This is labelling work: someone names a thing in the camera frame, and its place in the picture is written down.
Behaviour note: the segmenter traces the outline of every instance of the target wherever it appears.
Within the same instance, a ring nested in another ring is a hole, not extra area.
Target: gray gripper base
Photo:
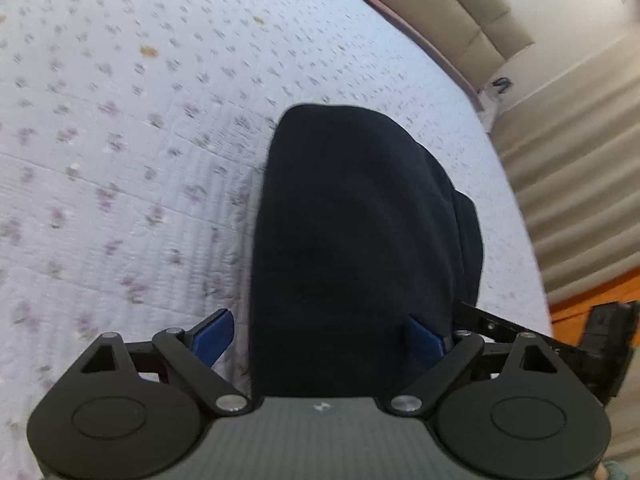
[[[222,418],[201,444],[154,480],[477,480],[424,424],[372,399],[266,399]],[[575,480],[588,480],[580,476]]]

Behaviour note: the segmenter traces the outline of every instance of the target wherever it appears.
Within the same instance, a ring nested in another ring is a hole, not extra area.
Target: wooden floor
[[[577,345],[591,307],[611,301],[640,301],[640,267],[580,296],[552,305],[554,337],[565,343]],[[636,334],[635,343],[636,346],[640,345],[640,333]]]

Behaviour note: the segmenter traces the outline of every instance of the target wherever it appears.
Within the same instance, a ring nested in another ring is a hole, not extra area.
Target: black cloth
[[[482,240],[473,203],[390,118],[299,105],[278,124],[255,229],[254,396],[388,396],[418,373],[411,313],[451,332],[475,304]]]

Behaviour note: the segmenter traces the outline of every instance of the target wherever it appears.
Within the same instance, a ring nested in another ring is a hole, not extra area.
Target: black circular disc
[[[542,373],[453,392],[438,410],[436,430],[463,463],[510,480],[576,476],[598,463],[611,435],[609,419],[587,390]]]
[[[196,403],[167,384],[82,376],[38,405],[27,436],[38,461],[65,478],[130,480],[158,473],[200,433]]]

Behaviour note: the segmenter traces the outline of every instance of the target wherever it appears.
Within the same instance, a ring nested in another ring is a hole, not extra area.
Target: white floral bedsheet
[[[97,334],[218,307],[245,388],[250,252],[273,127],[299,102],[398,121],[478,207],[480,306],[548,332],[513,193],[463,92],[360,0],[0,0],[0,476],[40,474],[29,412]]]

